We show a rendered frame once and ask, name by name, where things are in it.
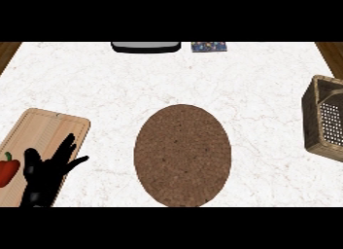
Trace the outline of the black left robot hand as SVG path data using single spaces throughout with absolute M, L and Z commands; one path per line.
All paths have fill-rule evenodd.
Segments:
M 32 148 L 25 150 L 25 191 L 20 207 L 50 207 L 57 195 L 65 175 L 88 160 L 88 156 L 69 160 L 75 149 L 73 135 L 69 133 L 48 160 L 42 160 Z

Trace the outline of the brown oval placemat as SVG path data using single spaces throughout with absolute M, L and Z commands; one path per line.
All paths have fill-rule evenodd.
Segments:
M 144 192 L 165 206 L 193 207 L 218 194 L 230 168 L 220 122 L 201 108 L 161 109 L 140 127 L 133 165 Z

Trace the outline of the brown wicker basket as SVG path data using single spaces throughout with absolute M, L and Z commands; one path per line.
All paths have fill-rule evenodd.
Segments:
M 301 111 L 306 150 L 343 162 L 343 80 L 311 77 Z

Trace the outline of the red bell pepper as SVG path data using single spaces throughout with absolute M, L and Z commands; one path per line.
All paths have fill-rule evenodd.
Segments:
M 4 153 L 4 156 L 5 159 L 0 160 L 0 188 L 10 183 L 20 167 L 20 162 L 13 159 L 8 152 Z

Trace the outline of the pale wooden cutting board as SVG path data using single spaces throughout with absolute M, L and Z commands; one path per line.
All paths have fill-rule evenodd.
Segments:
M 0 160 L 5 158 L 4 153 L 8 152 L 11 158 L 25 164 L 26 148 L 35 149 L 42 160 L 50 159 L 69 133 L 73 135 L 75 143 L 71 155 L 73 160 L 88 127 L 90 121 L 85 118 L 28 108 L 0 143 Z M 23 169 L 19 168 L 8 184 L 0 188 L 0 206 L 17 206 L 23 191 Z

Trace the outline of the black and grey appliance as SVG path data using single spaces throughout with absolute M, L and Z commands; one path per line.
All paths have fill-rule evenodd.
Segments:
M 112 42 L 116 53 L 173 53 L 180 49 L 178 42 Z

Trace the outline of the dark blue patterned box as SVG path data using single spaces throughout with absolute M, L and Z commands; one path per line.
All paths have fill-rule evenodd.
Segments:
M 224 52 L 224 42 L 192 42 L 190 51 L 195 53 Z

